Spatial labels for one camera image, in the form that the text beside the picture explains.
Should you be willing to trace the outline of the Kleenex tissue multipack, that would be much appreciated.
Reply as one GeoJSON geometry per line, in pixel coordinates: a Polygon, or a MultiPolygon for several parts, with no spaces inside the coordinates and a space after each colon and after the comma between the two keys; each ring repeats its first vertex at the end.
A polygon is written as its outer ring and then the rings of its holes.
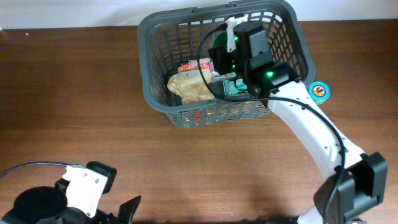
{"type": "Polygon", "coordinates": [[[236,77],[236,73],[226,73],[224,75],[218,73],[213,65],[213,62],[210,58],[201,58],[199,59],[200,64],[197,63],[197,60],[186,60],[181,61],[177,64],[178,73],[184,74],[186,77],[189,73],[193,75],[200,75],[198,68],[200,67],[202,73],[204,74],[207,82],[215,83],[221,82],[223,80],[232,80],[236,77]]]}

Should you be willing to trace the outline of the green lid glass jar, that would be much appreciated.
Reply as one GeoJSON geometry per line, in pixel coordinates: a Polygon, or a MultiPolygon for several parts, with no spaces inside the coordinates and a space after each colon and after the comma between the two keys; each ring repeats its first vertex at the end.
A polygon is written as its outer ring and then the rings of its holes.
{"type": "Polygon", "coordinates": [[[228,48],[228,33],[226,31],[220,32],[213,42],[213,48],[227,49],[228,48]]]}

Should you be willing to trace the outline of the blue rooster tin can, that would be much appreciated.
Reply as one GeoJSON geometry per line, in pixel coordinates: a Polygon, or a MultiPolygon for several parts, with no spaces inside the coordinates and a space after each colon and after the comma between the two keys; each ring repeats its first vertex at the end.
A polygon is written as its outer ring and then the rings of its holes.
{"type": "Polygon", "coordinates": [[[329,99],[330,88],[324,82],[315,81],[309,86],[308,93],[317,105],[321,105],[329,99]]]}

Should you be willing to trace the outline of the light green wipes packet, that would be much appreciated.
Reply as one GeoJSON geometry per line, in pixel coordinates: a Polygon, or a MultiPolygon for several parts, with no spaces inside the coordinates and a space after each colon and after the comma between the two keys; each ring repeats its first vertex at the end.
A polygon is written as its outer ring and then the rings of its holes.
{"type": "Polygon", "coordinates": [[[247,92],[248,88],[243,80],[237,79],[236,81],[224,80],[223,81],[224,94],[226,96],[235,96],[247,92]]]}

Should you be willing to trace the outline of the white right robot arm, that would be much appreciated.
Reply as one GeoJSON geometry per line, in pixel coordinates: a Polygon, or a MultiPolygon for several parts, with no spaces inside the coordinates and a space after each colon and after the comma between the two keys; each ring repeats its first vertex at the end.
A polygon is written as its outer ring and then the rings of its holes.
{"type": "Polygon", "coordinates": [[[245,17],[219,25],[209,55],[220,74],[235,73],[248,93],[297,136],[321,172],[324,183],[313,207],[294,223],[354,223],[384,200],[388,165],[376,152],[366,154],[350,141],[312,100],[292,67],[275,61],[264,26],[245,17]]]}

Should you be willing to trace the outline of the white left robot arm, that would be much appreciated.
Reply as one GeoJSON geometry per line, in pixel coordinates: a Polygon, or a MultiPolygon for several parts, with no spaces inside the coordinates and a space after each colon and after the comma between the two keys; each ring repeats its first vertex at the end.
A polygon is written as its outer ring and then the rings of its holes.
{"type": "Polygon", "coordinates": [[[97,210],[91,218],[77,208],[67,206],[69,181],[59,179],[53,187],[40,186],[25,190],[14,201],[13,208],[2,218],[7,224],[131,224],[141,202],[134,197],[119,207],[118,215],[97,210]]]}

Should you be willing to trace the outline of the orange spaghetti packet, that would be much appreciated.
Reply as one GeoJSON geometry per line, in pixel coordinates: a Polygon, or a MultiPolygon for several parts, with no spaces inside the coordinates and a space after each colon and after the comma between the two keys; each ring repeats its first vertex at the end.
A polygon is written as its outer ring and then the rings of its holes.
{"type": "Polygon", "coordinates": [[[232,121],[236,119],[255,118],[269,113],[260,102],[233,103],[207,109],[196,109],[192,112],[183,111],[180,113],[184,125],[194,126],[232,121]]]}

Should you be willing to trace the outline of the beige powder pouch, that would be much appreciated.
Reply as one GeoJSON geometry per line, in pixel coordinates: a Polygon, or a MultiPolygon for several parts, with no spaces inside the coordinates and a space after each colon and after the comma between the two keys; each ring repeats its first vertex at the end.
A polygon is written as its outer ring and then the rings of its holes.
{"type": "Polygon", "coordinates": [[[203,82],[199,70],[186,71],[171,76],[167,88],[181,97],[183,105],[215,99],[203,82]]]}

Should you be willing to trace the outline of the grey plastic shopping basket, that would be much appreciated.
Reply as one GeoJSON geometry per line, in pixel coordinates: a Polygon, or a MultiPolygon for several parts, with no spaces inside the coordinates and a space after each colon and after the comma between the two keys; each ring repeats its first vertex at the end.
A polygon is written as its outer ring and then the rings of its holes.
{"type": "Polygon", "coordinates": [[[199,51],[203,36],[236,14],[262,22],[274,60],[287,62],[306,86],[314,81],[315,64],[296,13],[286,1],[232,1],[218,6],[156,12],[145,17],[137,30],[143,93],[146,102],[166,114],[175,126],[197,127],[183,124],[180,116],[183,111],[233,104],[212,100],[183,105],[169,91],[167,82],[177,73],[181,61],[207,57],[216,36],[208,38],[199,51]]]}

